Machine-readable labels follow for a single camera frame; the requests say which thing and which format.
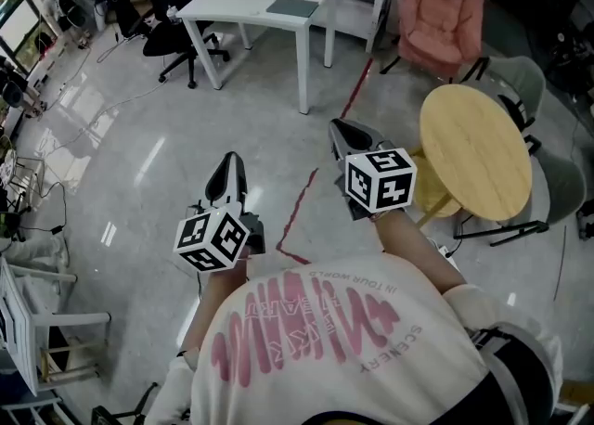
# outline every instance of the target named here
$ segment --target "glossy floor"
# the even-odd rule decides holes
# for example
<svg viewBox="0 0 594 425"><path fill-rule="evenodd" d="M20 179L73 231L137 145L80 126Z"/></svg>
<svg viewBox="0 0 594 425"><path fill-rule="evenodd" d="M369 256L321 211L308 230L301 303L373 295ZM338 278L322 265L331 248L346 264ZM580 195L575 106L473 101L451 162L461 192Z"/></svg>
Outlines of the glossy floor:
<svg viewBox="0 0 594 425"><path fill-rule="evenodd" d="M441 83L406 62L379 75L383 60L394 53L387 47L375 55L351 100L369 61L362 44L337 35L334 66L325 69L323 32L313 31L312 109L303 116L297 110L291 34L268 30L248 52L234 27L219 29L228 32L223 44L232 55L221 91L212 89L197 63L197 89L186 87L187 68L182 66L152 93L111 108L156 87L162 61L143 58L142 41L137 40L97 64L97 57L113 44L112 32L106 31L59 103L41 121L27 121L22 129L19 153L45 158L45 189L55 180L67 187L71 269L80 278L67 309L109 311L113 318L109 347L99 359L101 377L61 391L83 422L97 405L113 412L134 407L151 382L163 381L198 294L195 273L172 254L175 229L196 200L204 176L225 152L235 150L245 161L250 208L265 225L267 253L253 260L252 277L297 265L275 246L309 180L282 249L310 261L377 251L371 225L349 220L332 184L338 172L329 153L328 122L350 106L348 118L381 129L396 145L417 146L420 105ZM46 99L55 99L84 56L69 54L60 61ZM93 121L88 131L81 131ZM591 139L549 95L532 131L567 157L575 135L579 162L592 152ZM413 210L412 215L419 213ZM29 222L51 227L62 219L61 193L55 189L37 202ZM470 229L476 227L472 222L467 223ZM452 247L453 228L454 219L436 220L425 231ZM580 242L575 219L568 220L553 301L563 228L556 225L496 249L485 238L466 240L454 258L469 281L548 321L562 335L566 375L591 379L594 333L587 324L594 313L594 241ZM100 332L74 331L79 336Z"/></svg>

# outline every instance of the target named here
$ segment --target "shelf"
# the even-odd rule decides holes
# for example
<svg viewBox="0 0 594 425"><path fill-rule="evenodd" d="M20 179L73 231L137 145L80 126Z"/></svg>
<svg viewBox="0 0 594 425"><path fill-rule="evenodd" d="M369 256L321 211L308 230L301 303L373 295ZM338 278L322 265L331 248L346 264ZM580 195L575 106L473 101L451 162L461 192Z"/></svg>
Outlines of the shelf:
<svg viewBox="0 0 594 425"><path fill-rule="evenodd" d="M338 0L336 4L336 31L368 39L371 33L373 5L358 0ZM314 25L326 27L326 11L314 15Z"/></svg>

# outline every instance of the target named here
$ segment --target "table leg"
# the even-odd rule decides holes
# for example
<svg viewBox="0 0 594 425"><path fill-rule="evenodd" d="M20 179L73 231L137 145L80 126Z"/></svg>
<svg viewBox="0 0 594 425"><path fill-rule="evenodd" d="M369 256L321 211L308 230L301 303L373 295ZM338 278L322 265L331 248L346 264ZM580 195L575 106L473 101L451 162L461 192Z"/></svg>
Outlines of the table leg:
<svg viewBox="0 0 594 425"><path fill-rule="evenodd" d="M326 9L326 50L324 52L324 67L332 67L334 56L334 33L336 28L336 0L329 0Z"/></svg>
<svg viewBox="0 0 594 425"><path fill-rule="evenodd" d="M109 323L108 313L87 313L85 315L33 315L35 326L82 326Z"/></svg>
<svg viewBox="0 0 594 425"><path fill-rule="evenodd" d="M200 31L198 30L196 22L184 19L184 25L186 26L189 38L192 40L192 43L196 48L196 52L198 52L198 58L200 59L200 62L202 62L208 78L211 80L211 84L213 84L213 87L216 90L220 90L221 86L223 86L221 78L214 68L213 60L208 53L206 45L204 45L204 41L202 41L202 34L200 34Z"/></svg>
<svg viewBox="0 0 594 425"><path fill-rule="evenodd" d="M416 147L414 149L408 149L407 153L408 153L408 156L410 156L411 158L413 156L421 156L422 158L425 157L425 153L423 152L423 147Z"/></svg>
<svg viewBox="0 0 594 425"><path fill-rule="evenodd" d="M252 50L252 42L250 42L250 36L248 35L248 31L245 29L245 24L243 24L242 22L239 23L239 33L241 34L243 46L247 50Z"/></svg>
<svg viewBox="0 0 594 425"><path fill-rule="evenodd" d="M427 213L425 213L425 215L422 216L422 218L417 222L417 227L421 228L423 227L425 224L427 224L427 222L429 222L429 220L434 217L437 213L439 213L439 211L441 211L442 209L444 209L444 207L446 206L446 204L452 200L452 197L449 194L444 194L444 196L439 199L437 201L437 204L435 204L430 211L428 211Z"/></svg>
<svg viewBox="0 0 594 425"><path fill-rule="evenodd" d="M299 111L306 115L309 112L307 84L309 81L309 26L295 32L297 45L297 78L299 80Z"/></svg>

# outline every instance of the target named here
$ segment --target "white t-shirt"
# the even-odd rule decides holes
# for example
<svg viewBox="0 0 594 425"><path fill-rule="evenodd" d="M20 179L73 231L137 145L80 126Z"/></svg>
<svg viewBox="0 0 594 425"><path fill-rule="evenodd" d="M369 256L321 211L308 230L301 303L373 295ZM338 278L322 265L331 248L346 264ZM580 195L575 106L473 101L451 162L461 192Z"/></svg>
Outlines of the white t-shirt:
<svg viewBox="0 0 594 425"><path fill-rule="evenodd" d="M172 362L145 423L169 425L187 408L193 425L301 424L330 411L380 423L431 423L488 373L464 328L498 321L541 341L558 392L558 338L477 287L440 295L398 257L255 278L221 305L197 363Z"/></svg>

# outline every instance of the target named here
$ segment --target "black strap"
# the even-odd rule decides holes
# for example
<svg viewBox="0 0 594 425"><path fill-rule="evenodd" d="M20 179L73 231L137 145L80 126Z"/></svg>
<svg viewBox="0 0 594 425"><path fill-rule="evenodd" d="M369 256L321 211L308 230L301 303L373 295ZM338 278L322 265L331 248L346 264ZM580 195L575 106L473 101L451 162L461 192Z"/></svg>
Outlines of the black strap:
<svg viewBox="0 0 594 425"><path fill-rule="evenodd" d="M549 374L540 359L515 338L495 353L510 370L528 411L530 425L549 423L553 391Z"/></svg>
<svg viewBox="0 0 594 425"><path fill-rule="evenodd" d="M432 422L432 425L462 423L513 425L508 403L493 374L489 373L468 395Z"/></svg>

